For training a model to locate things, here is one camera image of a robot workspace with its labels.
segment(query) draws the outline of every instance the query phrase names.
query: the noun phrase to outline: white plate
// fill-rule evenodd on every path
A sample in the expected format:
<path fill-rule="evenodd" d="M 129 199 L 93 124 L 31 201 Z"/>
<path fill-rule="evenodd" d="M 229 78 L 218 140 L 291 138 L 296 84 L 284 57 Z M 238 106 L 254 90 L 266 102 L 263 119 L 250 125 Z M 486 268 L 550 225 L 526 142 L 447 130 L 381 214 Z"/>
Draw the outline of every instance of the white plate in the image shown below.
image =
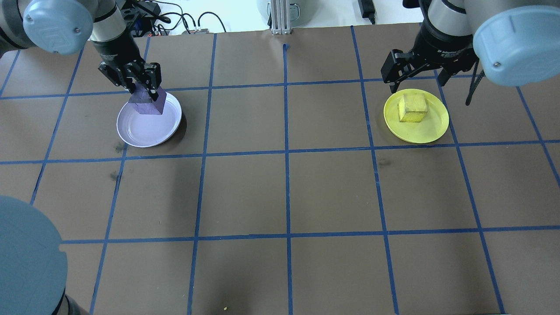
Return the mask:
<path fill-rule="evenodd" d="M 116 131 L 131 146 L 157 146 L 177 131 L 182 112 L 179 101 L 169 93 L 161 115 L 140 115 L 132 105 L 126 103 L 116 118 Z"/>

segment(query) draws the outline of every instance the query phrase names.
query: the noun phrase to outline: grid square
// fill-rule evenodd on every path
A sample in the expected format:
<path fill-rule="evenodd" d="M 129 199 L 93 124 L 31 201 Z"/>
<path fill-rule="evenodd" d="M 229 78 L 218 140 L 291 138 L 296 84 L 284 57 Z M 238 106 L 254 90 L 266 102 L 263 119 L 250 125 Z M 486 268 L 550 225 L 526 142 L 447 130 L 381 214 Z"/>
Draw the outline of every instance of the grid square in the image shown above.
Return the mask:
<path fill-rule="evenodd" d="M 2 96 L 66 94 L 77 61 L 78 54 L 22 50 Z"/>
<path fill-rule="evenodd" d="M 146 38 L 134 39 L 140 50 L 140 56 L 144 56 L 146 50 Z M 95 47 L 88 41 L 83 49 L 82 59 L 72 84 L 71 93 L 91 93 L 122 91 L 121 86 L 114 86 L 97 68 L 102 59 Z"/>
<path fill-rule="evenodd" d="M 370 146 L 359 83 L 288 88 L 290 149 Z"/>
<path fill-rule="evenodd" d="M 498 314 L 478 233 L 389 236 L 402 315 Z"/>
<path fill-rule="evenodd" d="M 541 145 L 461 151 L 482 226 L 560 224 L 560 189 Z"/>
<path fill-rule="evenodd" d="M 284 41 L 271 36 L 270 30 L 218 34 L 213 84 L 282 83 Z"/>
<path fill-rule="evenodd" d="M 34 205 L 62 239 L 102 239 L 119 167 L 120 162 L 48 164 Z"/>
<path fill-rule="evenodd" d="M 0 165 L 0 194 L 28 202 L 40 172 L 41 164 Z"/>
<path fill-rule="evenodd" d="M 290 154 L 293 233 L 381 230 L 371 151 Z"/>
<path fill-rule="evenodd" d="M 543 139 L 560 139 L 558 119 L 560 116 L 560 76 L 555 76 L 543 82 L 530 83 L 521 88 L 521 92 L 531 110 L 533 119 Z"/>
<path fill-rule="evenodd" d="M 0 160 L 44 159 L 63 100 L 46 98 L 0 101 Z"/>
<path fill-rule="evenodd" d="M 13 60 L 16 58 L 17 51 L 7 52 L 0 58 L 0 84 L 4 85 L 4 81 L 8 76 L 8 72 L 12 67 Z"/>
<path fill-rule="evenodd" d="M 285 239 L 199 242 L 193 314 L 287 314 L 286 260 Z"/>
<path fill-rule="evenodd" d="M 360 78 L 350 27 L 294 29 L 285 40 L 289 82 Z"/>
<path fill-rule="evenodd" d="M 420 26 L 417 23 L 376 25 L 375 27 L 371 27 L 371 25 L 355 26 L 363 77 L 381 78 L 381 67 L 391 49 L 409 51 L 414 45 L 419 30 Z M 426 71 L 420 75 L 430 76 L 432 73 Z"/>
<path fill-rule="evenodd" d="M 397 138 L 387 127 L 383 109 L 387 99 L 391 96 L 389 85 L 383 82 L 365 82 L 367 95 L 367 108 L 370 114 L 371 134 L 374 138 L 374 145 L 379 146 L 399 146 L 410 145 L 409 142 Z M 441 100 L 440 91 L 437 87 L 436 79 L 412 79 L 405 80 L 400 84 L 399 90 L 420 89 L 434 94 Z M 454 143 L 451 129 L 448 128 L 444 135 L 430 144 Z"/>
<path fill-rule="evenodd" d="M 200 235 L 286 232 L 284 155 L 208 157 Z"/>
<path fill-rule="evenodd" d="M 389 230 L 477 227 L 455 148 L 375 154 Z"/>
<path fill-rule="evenodd" d="M 444 86 L 445 99 L 461 143 L 538 140 L 514 87 L 482 80 L 470 106 L 465 106 L 470 79 L 453 78 Z"/>
<path fill-rule="evenodd" d="M 282 87 L 212 91 L 208 152 L 284 150 Z"/>
<path fill-rule="evenodd" d="M 164 143 L 155 147 L 129 146 L 128 156 L 201 154 L 204 149 L 208 91 L 173 91 L 181 104 L 183 118 L 177 131 Z"/>
<path fill-rule="evenodd" d="M 213 42 L 213 34 L 154 36 L 147 61 L 161 65 L 164 89 L 208 86 Z"/>
<path fill-rule="evenodd" d="M 95 314 L 186 314 L 192 252 L 192 242 L 109 244 Z"/>
<path fill-rule="evenodd" d="M 393 314 L 383 237 L 292 239 L 294 314 Z"/>
<path fill-rule="evenodd" d="M 63 244 L 60 250 L 68 258 L 66 294 L 82 308 L 90 309 L 103 245 Z"/>
<path fill-rule="evenodd" d="M 120 158 L 124 142 L 115 121 L 128 98 L 128 94 L 68 98 L 49 158 Z"/>
<path fill-rule="evenodd" d="M 111 238 L 194 236 L 200 158 L 127 161 Z"/>
<path fill-rule="evenodd" d="M 509 314 L 555 314 L 560 309 L 560 231 L 485 233 Z"/>

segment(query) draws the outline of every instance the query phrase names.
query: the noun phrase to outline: purple block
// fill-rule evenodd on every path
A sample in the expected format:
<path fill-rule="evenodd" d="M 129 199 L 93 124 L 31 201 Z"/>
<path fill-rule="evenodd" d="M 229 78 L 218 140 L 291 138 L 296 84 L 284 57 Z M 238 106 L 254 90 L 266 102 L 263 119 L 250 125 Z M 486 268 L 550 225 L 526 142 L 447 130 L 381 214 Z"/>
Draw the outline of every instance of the purple block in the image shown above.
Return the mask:
<path fill-rule="evenodd" d="M 159 97 L 156 101 L 152 101 L 148 91 L 136 82 L 136 91 L 130 96 L 128 104 L 132 105 L 140 115 L 161 115 L 164 113 L 167 93 L 162 87 L 157 89 L 157 93 Z"/>

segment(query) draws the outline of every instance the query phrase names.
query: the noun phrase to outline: yellow block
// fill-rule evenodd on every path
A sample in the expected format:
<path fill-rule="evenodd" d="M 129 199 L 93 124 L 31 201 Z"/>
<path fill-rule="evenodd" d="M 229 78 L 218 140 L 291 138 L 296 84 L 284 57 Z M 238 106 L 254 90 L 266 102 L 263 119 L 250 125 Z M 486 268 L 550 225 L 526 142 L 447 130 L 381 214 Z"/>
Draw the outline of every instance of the yellow block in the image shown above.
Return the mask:
<path fill-rule="evenodd" d="M 424 93 L 407 93 L 399 101 L 400 122 L 419 123 L 428 113 Z"/>

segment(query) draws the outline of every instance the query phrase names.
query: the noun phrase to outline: metal frame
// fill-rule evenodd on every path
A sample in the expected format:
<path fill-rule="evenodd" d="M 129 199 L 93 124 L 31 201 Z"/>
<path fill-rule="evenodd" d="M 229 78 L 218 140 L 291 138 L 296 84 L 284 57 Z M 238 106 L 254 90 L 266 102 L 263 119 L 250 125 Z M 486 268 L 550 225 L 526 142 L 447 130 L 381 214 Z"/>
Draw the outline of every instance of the metal frame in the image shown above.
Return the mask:
<path fill-rule="evenodd" d="M 291 34 L 290 0 L 270 0 L 270 19 L 272 34 Z"/>

